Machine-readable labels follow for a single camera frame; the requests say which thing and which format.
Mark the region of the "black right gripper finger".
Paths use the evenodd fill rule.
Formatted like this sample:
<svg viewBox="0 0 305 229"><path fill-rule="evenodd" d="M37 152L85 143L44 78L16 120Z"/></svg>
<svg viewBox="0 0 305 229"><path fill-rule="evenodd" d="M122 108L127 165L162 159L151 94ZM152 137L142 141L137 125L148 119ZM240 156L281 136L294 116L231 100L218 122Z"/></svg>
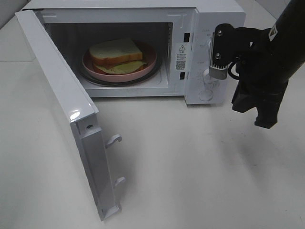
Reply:
<svg viewBox="0 0 305 229"><path fill-rule="evenodd" d="M246 84L239 81L232 98L232 109L245 113L255 107L255 101L251 97Z"/></svg>
<svg viewBox="0 0 305 229"><path fill-rule="evenodd" d="M277 123L278 111L284 94L262 94L256 100L258 116L254 125L270 129Z"/></svg>

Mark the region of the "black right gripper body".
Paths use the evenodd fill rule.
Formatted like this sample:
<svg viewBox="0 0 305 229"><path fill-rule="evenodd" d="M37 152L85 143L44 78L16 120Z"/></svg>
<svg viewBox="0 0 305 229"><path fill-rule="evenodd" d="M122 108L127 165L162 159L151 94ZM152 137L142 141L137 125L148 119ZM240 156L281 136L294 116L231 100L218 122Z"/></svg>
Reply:
<svg viewBox="0 0 305 229"><path fill-rule="evenodd" d="M234 28L229 47L232 62L250 95L285 93L290 70L289 34L280 28Z"/></svg>

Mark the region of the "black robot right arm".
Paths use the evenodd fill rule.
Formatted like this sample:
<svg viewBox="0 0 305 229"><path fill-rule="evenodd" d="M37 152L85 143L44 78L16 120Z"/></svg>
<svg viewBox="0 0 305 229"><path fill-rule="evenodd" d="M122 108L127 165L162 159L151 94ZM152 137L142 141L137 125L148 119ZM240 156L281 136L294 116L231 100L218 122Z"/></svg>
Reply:
<svg viewBox="0 0 305 229"><path fill-rule="evenodd" d="M238 85L232 109L244 113L256 108L254 124L270 129L277 123L289 79L305 62L305 2L290 1L273 27L260 31L251 49L254 54L233 63Z"/></svg>

